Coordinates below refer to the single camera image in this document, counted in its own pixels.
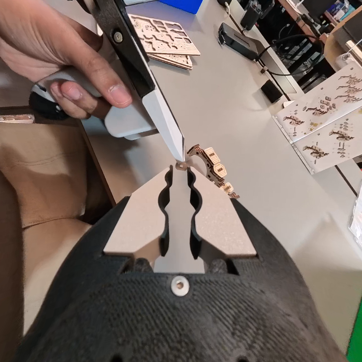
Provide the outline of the wooden model figure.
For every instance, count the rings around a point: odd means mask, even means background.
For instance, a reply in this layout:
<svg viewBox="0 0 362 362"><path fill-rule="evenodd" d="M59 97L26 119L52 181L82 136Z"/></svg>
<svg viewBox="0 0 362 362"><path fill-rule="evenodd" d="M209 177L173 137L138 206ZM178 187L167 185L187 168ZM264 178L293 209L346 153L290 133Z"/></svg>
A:
<svg viewBox="0 0 362 362"><path fill-rule="evenodd" d="M240 196L234 192L233 186L225 181L226 168L220 163L220 159L212 147L203 149L196 144L187 151L187 155L201 158L206 166L206 178L226 193L229 198L239 199Z"/></svg>

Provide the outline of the person's left hand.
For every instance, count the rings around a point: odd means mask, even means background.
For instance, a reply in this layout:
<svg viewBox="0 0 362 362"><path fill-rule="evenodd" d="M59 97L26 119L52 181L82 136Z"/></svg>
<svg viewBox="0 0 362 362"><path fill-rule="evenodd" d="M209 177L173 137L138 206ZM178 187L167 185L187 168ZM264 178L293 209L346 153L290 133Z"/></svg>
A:
<svg viewBox="0 0 362 362"><path fill-rule="evenodd" d="M76 119L104 118L111 106L126 108L132 95L98 53L101 37L43 1L0 1L1 59L33 83L67 66L83 73L97 98L73 81L51 84L52 97Z"/></svg>

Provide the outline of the paper sheet in clear sleeve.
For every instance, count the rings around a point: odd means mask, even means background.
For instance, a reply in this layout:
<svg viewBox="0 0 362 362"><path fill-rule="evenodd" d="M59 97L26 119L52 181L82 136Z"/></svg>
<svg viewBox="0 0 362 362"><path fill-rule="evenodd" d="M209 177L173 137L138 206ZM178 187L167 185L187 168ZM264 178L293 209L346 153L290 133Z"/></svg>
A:
<svg viewBox="0 0 362 362"><path fill-rule="evenodd" d="M353 234L357 244L362 247L362 187L356 199L349 230Z"/></svg>

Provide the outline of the black power adapter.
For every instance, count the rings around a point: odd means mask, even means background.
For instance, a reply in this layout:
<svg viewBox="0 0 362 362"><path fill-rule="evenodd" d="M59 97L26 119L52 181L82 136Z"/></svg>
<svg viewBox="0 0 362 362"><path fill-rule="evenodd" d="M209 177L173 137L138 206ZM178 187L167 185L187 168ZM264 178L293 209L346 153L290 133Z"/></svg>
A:
<svg viewBox="0 0 362 362"><path fill-rule="evenodd" d="M218 30L218 42L221 46L229 46L251 61L255 61L258 57L257 47L252 39L239 33L224 22Z"/></svg>

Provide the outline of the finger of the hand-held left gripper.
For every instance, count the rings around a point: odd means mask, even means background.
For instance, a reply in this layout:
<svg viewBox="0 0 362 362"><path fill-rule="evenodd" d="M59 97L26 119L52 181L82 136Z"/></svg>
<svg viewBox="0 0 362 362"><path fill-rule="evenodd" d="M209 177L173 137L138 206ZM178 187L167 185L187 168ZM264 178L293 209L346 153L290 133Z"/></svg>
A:
<svg viewBox="0 0 362 362"><path fill-rule="evenodd" d="M176 161L184 162L183 133L158 86L142 98L142 103Z"/></svg>

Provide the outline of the wooden puzzle parts sheet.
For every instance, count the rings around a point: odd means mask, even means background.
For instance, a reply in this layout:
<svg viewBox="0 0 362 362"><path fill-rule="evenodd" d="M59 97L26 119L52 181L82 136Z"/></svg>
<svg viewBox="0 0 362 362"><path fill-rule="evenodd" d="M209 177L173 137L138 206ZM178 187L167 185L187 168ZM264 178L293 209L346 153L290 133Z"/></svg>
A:
<svg viewBox="0 0 362 362"><path fill-rule="evenodd" d="M191 58L188 55L147 53L147 56L150 59L158 60L163 63L183 68L186 70L193 69Z"/></svg>
<svg viewBox="0 0 362 362"><path fill-rule="evenodd" d="M134 14L129 19L146 53L200 56L179 23Z"/></svg>

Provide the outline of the blue plastic bin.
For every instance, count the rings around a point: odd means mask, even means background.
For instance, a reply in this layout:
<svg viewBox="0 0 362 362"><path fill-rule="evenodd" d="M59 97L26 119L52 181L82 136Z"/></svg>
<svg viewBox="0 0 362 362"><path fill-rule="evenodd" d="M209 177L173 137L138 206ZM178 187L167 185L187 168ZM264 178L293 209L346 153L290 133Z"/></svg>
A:
<svg viewBox="0 0 362 362"><path fill-rule="evenodd" d="M183 10L185 12L196 15L202 0L160 0L161 3Z"/></svg>

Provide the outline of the dark panel with wooden rim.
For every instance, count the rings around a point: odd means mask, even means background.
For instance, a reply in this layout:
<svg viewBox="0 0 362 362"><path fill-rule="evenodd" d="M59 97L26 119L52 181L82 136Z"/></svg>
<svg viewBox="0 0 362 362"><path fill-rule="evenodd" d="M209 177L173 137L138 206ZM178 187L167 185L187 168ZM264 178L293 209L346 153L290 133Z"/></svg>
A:
<svg viewBox="0 0 362 362"><path fill-rule="evenodd" d="M342 20L328 35L324 46L324 57L337 70L337 58L351 50L361 64L362 7Z"/></svg>

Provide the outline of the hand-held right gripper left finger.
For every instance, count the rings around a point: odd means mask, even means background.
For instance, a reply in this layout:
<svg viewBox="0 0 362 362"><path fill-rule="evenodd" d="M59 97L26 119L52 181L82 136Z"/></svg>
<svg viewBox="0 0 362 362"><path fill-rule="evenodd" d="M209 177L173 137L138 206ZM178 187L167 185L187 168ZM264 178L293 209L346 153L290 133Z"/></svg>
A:
<svg viewBox="0 0 362 362"><path fill-rule="evenodd" d="M169 216L173 166L170 165L128 198L103 252L109 256L146 259L151 266L169 248Z"/></svg>

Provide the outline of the small black box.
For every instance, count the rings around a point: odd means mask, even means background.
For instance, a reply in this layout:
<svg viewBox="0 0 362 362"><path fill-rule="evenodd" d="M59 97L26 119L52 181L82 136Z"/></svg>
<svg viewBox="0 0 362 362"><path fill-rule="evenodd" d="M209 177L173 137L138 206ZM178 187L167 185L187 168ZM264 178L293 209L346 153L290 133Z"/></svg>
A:
<svg viewBox="0 0 362 362"><path fill-rule="evenodd" d="M271 104L278 102L283 96L281 90L270 79L268 79L264 83L264 85L260 88L260 90Z"/></svg>

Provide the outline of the green plastic bin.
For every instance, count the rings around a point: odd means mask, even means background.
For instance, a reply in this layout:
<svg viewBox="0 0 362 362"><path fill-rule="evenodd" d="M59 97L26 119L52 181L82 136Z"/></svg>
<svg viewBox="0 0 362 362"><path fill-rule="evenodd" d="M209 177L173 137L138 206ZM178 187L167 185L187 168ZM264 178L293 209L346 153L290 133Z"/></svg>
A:
<svg viewBox="0 0 362 362"><path fill-rule="evenodd" d="M362 361L362 325L355 324L349 346L347 349L346 358L349 362L361 362Z"/></svg>

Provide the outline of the grey desk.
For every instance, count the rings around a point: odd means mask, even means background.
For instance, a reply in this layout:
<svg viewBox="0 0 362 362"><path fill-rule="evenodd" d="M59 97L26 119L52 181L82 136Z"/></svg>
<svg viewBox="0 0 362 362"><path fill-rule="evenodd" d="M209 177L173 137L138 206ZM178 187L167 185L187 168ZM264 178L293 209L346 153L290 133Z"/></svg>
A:
<svg viewBox="0 0 362 362"><path fill-rule="evenodd" d="M343 354L347 352L361 299L361 250L348 229L356 196L333 167L315 175L289 145L260 91L259 66L218 43L222 22L233 21L217 1L203 1L196 15L148 2L126 8L134 15L174 21L201 55L191 71L151 60L149 66L183 132L185 152L213 147L240 202L283 245L300 269L318 312ZM96 118L82 121L87 146L98 161L112 203L131 194L169 165L172 154L159 134L135 141L114 138ZM174 171L170 244L156 260L160 273L201 273L189 249L187 173Z"/></svg>

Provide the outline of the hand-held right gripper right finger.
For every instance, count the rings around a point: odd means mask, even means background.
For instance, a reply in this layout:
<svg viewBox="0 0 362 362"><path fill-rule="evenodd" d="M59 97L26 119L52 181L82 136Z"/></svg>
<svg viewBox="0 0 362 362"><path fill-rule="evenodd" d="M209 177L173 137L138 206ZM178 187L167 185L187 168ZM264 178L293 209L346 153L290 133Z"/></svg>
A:
<svg viewBox="0 0 362 362"><path fill-rule="evenodd" d="M190 250L196 260L253 258L257 252L232 199L194 167L187 170L190 204Z"/></svg>

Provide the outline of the person's beige trousers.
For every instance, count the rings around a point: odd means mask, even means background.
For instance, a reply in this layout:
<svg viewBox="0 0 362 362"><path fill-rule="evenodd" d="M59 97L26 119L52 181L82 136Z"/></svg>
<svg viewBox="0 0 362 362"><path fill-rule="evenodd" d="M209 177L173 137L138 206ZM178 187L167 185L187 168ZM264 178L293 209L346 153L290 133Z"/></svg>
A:
<svg viewBox="0 0 362 362"><path fill-rule="evenodd" d="M60 265L111 209L80 129L1 124L0 355L11 361Z"/></svg>

